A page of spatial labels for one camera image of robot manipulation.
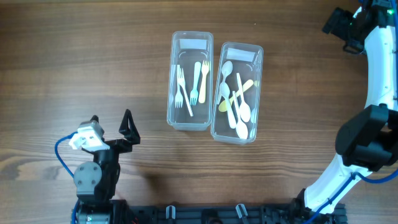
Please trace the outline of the white fork in container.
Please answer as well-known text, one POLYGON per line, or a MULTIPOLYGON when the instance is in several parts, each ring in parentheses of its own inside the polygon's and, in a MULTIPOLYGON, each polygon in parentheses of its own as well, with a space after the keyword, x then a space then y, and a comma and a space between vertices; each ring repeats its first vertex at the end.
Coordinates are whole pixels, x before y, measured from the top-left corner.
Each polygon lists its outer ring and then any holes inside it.
POLYGON ((182 93, 181 93, 181 90, 180 90, 180 85, 179 85, 179 82, 178 82, 179 75, 180 75, 180 65, 177 65, 177 77, 176 77, 176 80, 177 80, 177 91, 176 91, 176 94, 175 94, 175 107, 176 108, 181 108, 183 106, 183 96, 182 96, 182 93))

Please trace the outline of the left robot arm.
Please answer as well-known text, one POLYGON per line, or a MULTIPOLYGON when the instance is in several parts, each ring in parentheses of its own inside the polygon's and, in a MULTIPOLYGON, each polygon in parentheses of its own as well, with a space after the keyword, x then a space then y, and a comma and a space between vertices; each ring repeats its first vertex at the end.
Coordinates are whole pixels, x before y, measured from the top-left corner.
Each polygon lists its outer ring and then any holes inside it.
POLYGON ((129 109, 124 113, 119 133, 123 138, 106 141, 99 118, 94 115, 72 135, 72 149, 93 155, 93 160, 79 165, 73 175, 78 201, 72 211, 72 223, 139 223, 125 200, 113 199, 121 173, 119 155, 132 152, 133 145, 141 142, 129 109))

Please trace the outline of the yellow-green plastic spoon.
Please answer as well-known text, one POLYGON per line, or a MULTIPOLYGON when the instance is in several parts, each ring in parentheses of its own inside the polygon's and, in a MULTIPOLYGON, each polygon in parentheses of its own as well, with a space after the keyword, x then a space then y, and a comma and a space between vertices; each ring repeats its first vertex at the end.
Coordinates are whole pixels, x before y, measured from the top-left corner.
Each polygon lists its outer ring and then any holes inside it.
MULTIPOLYGON (((257 86, 258 81, 253 81, 253 80, 248 80, 244 85, 243 85, 243 92, 247 91, 248 89, 250 89, 250 87, 257 86)), ((233 104, 233 97, 229 98, 229 103, 232 105, 233 104)), ((227 111, 227 107, 226 107, 226 102, 225 100, 223 100, 219 106, 218 106, 218 110, 220 112, 226 112, 227 111)))

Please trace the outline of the white fork rounded handle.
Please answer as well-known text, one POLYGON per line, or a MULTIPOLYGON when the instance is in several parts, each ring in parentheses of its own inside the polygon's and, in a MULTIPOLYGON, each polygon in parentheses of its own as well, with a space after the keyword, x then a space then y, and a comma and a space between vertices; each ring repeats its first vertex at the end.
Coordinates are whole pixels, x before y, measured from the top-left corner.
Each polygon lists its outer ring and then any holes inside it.
POLYGON ((196 105, 198 100, 198 81, 201 71, 201 62, 195 62, 193 74, 193 88, 190 92, 190 104, 196 105))

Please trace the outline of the clear plastic container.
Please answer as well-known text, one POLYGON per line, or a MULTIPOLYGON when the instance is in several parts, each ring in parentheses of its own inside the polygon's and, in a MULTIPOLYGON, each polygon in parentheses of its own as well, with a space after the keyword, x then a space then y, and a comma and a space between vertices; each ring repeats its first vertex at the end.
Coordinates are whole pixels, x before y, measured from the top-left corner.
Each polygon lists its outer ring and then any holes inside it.
MULTIPOLYGON (((231 144, 248 144, 252 143, 256 139, 261 98, 263 57, 263 48, 258 45, 237 42, 226 42, 223 44, 216 78, 215 100, 213 103, 213 111, 211 113, 211 135, 214 140, 231 144), (248 80, 253 80, 254 82, 258 81, 257 86, 253 85, 250 89, 244 92, 244 100, 251 110, 251 118, 249 122, 246 123, 243 121, 248 128, 247 139, 240 139, 237 135, 236 128, 230 128, 227 111, 220 112, 218 110, 219 105, 217 104, 217 98, 220 91, 220 84, 223 79, 221 68, 226 61, 231 61, 233 63, 233 71, 228 75, 225 81, 230 89, 229 97, 232 97, 233 91, 235 91, 238 106, 241 104, 241 97, 236 74, 240 74, 242 85, 244 85, 248 80)), ((234 107, 234 102, 231 105, 231 108, 237 124, 238 117, 234 107)))
MULTIPOLYGON (((201 86, 202 73, 198 81, 198 98, 201 86)), ((167 122, 173 128, 184 131, 205 131, 211 124, 213 104, 213 35, 200 31, 176 31, 172 36, 170 53, 169 89, 167 103, 167 122), (195 62, 204 60, 210 62, 210 71, 206 77, 206 99, 204 103, 190 105, 193 117, 190 116, 185 102, 182 87, 183 106, 175 107, 175 94, 177 91, 177 65, 183 69, 186 91, 190 101, 190 92, 193 88, 193 74, 195 62)))

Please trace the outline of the cream wooden fork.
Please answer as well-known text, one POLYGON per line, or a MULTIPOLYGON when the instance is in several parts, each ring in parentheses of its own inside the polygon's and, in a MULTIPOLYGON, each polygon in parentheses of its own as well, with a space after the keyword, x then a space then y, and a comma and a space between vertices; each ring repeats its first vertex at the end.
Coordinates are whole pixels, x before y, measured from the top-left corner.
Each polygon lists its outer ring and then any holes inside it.
POLYGON ((204 60, 201 66, 202 79, 198 98, 199 103, 204 103, 206 99, 206 77, 209 71, 210 62, 208 60, 204 60))

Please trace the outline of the white plastic fork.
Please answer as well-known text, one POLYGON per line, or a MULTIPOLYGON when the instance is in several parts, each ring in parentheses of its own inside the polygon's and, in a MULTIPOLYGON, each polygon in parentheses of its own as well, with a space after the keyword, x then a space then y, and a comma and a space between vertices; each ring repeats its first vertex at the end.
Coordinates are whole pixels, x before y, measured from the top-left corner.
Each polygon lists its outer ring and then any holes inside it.
POLYGON ((180 65, 177 65, 177 82, 183 89, 183 93, 184 93, 185 102, 186 102, 186 105, 187 105, 187 108, 188 108, 188 112, 190 113, 190 116, 193 117, 192 107, 190 106, 190 102, 189 102, 189 99, 188 99, 188 94, 187 94, 187 91, 186 91, 185 77, 184 77, 183 69, 180 67, 180 65))

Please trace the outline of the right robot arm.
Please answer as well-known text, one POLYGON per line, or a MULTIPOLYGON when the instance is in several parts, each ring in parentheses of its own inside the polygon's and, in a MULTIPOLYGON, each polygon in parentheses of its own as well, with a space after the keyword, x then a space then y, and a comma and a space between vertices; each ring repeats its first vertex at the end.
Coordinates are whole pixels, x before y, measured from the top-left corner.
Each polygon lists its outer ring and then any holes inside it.
POLYGON ((323 174, 290 205, 292 221, 324 222, 337 203, 369 175, 397 162, 397 1, 362 0, 354 13, 337 7, 322 31, 345 42, 343 50, 368 59, 364 109, 339 129, 336 154, 323 174))

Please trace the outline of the white spoon thin handle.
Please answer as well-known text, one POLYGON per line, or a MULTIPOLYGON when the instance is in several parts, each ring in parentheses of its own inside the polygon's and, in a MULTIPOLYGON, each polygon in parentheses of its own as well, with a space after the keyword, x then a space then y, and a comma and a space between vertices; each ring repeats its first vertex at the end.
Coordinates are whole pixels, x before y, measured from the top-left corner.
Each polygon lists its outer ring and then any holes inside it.
POLYGON ((233 91, 233 102, 234 102, 234 107, 235 107, 236 114, 237 114, 237 117, 238 117, 238 121, 237 121, 237 124, 236 124, 237 135, 238 135, 238 137, 240 139, 247 139, 247 137, 248 137, 248 128, 247 128, 246 124, 241 119, 241 114, 239 112, 238 100, 237 100, 235 91, 233 91))

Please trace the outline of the right clear plastic container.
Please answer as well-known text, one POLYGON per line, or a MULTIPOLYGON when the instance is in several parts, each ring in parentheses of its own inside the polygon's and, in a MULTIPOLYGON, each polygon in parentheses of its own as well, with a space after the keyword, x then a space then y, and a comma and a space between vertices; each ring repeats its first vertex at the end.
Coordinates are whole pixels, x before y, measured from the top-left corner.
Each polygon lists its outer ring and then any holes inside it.
MULTIPOLYGON (((211 135, 214 140, 231 144, 248 144, 252 143, 256 139, 261 98, 263 57, 263 48, 258 45, 237 42, 226 42, 223 44, 216 78, 215 100, 213 103, 213 111, 211 113, 211 135), (246 123, 243 121, 248 128, 247 139, 240 139, 237 135, 236 128, 230 128, 227 111, 220 112, 218 110, 219 105, 217 104, 217 98, 220 91, 220 84, 223 79, 221 68, 226 61, 231 61, 233 63, 233 71, 228 75, 225 81, 230 89, 229 97, 232 97, 233 91, 235 91, 238 106, 241 104, 241 97, 236 74, 240 74, 242 85, 244 85, 248 80, 253 80, 254 82, 258 81, 257 86, 253 85, 250 89, 244 92, 244 100, 251 110, 251 118, 249 122, 246 123)), ((237 124, 238 117, 234 107, 234 102, 231 105, 231 108, 237 124)))

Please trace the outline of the left clear plastic container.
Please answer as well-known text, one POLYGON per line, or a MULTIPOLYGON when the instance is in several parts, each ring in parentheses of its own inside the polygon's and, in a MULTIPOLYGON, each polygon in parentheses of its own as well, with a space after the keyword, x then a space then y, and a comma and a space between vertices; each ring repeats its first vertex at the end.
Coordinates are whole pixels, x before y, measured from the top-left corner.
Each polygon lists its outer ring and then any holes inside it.
MULTIPOLYGON (((198 98, 201 86, 202 73, 198 81, 198 98)), ((205 131, 211 124, 213 104, 213 35, 200 31, 176 31, 172 36, 170 53, 169 89, 167 103, 167 122, 173 128, 184 131, 205 131), (206 99, 204 103, 190 105, 193 117, 190 116, 185 102, 182 87, 183 106, 175 107, 175 94, 177 91, 177 65, 183 69, 186 91, 190 101, 190 92, 193 88, 193 74, 195 62, 204 60, 210 62, 210 71, 206 77, 206 99)))

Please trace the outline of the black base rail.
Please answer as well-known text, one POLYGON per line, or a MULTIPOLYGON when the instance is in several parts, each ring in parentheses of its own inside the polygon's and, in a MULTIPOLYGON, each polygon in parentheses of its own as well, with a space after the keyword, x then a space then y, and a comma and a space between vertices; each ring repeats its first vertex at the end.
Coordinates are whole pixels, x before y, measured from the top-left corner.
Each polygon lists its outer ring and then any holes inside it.
POLYGON ((348 223, 346 209, 338 204, 333 213, 322 214, 308 208, 292 208, 288 204, 265 204, 250 207, 242 203, 228 207, 130 206, 122 201, 109 205, 76 206, 71 223, 348 223))

